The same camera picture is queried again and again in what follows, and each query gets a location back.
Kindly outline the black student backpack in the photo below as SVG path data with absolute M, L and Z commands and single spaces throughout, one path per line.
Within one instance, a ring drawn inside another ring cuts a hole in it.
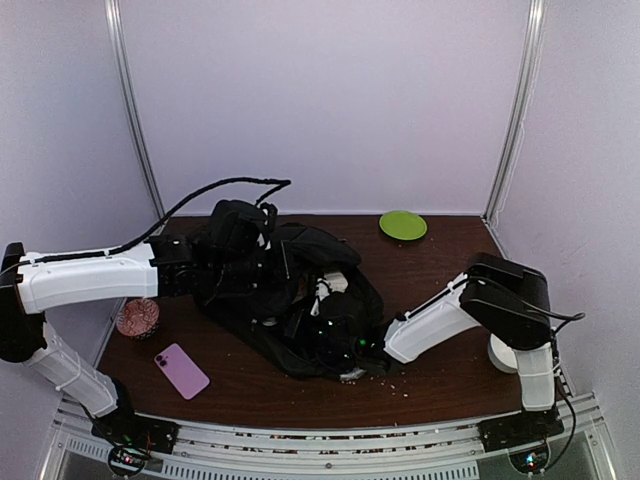
M 205 226 L 189 240 L 204 269 L 198 309 L 285 374 L 346 381 L 392 369 L 383 299 L 345 240 L 301 223 Z

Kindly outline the pink smartphone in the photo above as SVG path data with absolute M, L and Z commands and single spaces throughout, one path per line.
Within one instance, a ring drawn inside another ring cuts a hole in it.
M 187 401 L 194 399 L 210 385 L 209 377 L 177 343 L 156 354 L 154 363 Z

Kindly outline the beige glasses case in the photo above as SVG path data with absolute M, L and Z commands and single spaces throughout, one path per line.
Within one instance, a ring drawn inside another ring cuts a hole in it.
M 349 285 L 347 278 L 340 271 L 325 272 L 322 279 L 330 292 L 344 293 Z

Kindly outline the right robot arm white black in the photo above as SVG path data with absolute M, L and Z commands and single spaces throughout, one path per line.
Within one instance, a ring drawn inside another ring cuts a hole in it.
M 286 345 L 338 377 L 384 373 L 445 341 L 483 327 L 515 357 L 523 412 L 519 440 L 535 440 L 551 424 L 555 403 L 553 333 L 546 278 L 538 271 L 478 254 L 434 297 L 382 321 L 384 305 L 356 269 L 316 270 L 286 317 Z

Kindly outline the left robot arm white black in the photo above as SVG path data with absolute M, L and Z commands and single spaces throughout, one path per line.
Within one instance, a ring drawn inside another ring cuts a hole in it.
M 75 398 L 123 444 L 144 433 L 124 385 L 91 367 L 47 326 L 48 309 L 116 298 L 190 295 L 206 303 L 256 291 L 286 263 L 271 259 L 277 209 L 219 201 L 188 236 L 150 232 L 130 246 L 40 255 L 7 246 L 1 272 L 1 358 L 26 363 Z

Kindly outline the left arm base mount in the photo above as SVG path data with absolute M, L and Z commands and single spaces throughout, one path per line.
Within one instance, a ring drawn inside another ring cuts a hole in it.
M 85 414 L 92 423 L 91 433 L 111 445 L 108 468 L 116 477 L 130 479 L 154 460 L 153 453 L 173 452 L 179 425 L 136 414 L 127 388 L 117 379 L 113 383 L 116 409 L 102 417 L 95 417 L 88 410 Z

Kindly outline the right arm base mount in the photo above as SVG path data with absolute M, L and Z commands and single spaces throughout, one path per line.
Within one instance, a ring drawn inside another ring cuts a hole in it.
M 520 411 L 483 420 L 477 425 L 486 453 L 506 450 L 511 466 L 519 473 L 543 473 L 552 463 L 548 440 L 564 432 L 556 409 Z

